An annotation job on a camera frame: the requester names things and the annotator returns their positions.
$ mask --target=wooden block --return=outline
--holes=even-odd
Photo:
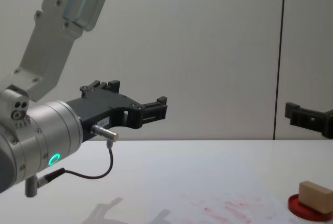
[[[333,211],[333,191],[310,181],[300,183],[298,200],[322,214]]]

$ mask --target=red round base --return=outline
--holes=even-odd
[[[289,210],[296,216],[311,221],[328,221],[332,219],[332,213],[321,214],[315,210],[312,210],[304,205],[301,205],[298,201],[298,194],[292,195],[288,200]]]

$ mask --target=white table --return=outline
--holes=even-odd
[[[301,181],[311,180],[333,188],[333,142],[320,141],[119,141],[115,144],[114,170],[108,179],[84,180],[65,175],[44,188],[36,198],[24,196],[23,183],[0,195],[0,223],[144,223],[147,213],[140,202],[126,200],[145,192],[136,182],[145,183],[142,168],[153,155],[170,157],[230,155],[244,163],[287,208],[288,197],[298,192]],[[45,172],[60,167],[86,175],[102,174],[108,166],[104,142],[84,143],[71,157]],[[212,164],[218,169],[223,164]],[[102,218],[91,220],[89,216]],[[168,213],[161,210],[151,224],[164,224]]]

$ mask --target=black bracket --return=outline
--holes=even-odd
[[[320,132],[324,137],[333,139],[333,110],[322,113],[287,103],[285,117],[290,119],[290,125]]]
[[[167,98],[160,97],[156,102],[140,104],[119,94],[120,81],[108,83],[95,81],[80,87],[81,98],[68,102],[81,118],[84,141],[95,135],[91,133],[93,125],[110,129],[128,127],[139,129],[143,124],[165,119]]]

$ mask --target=gray wall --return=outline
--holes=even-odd
[[[18,65],[41,2],[0,0],[0,78]],[[117,130],[123,139],[271,139],[281,3],[107,0],[42,102],[118,79],[121,93],[142,103],[165,95],[170,106],[164,122]]]
[[[332,0],[286,0],[276,137],[320,139],[320,133],[289,125],[285,102],[319,111],[333,109]]]

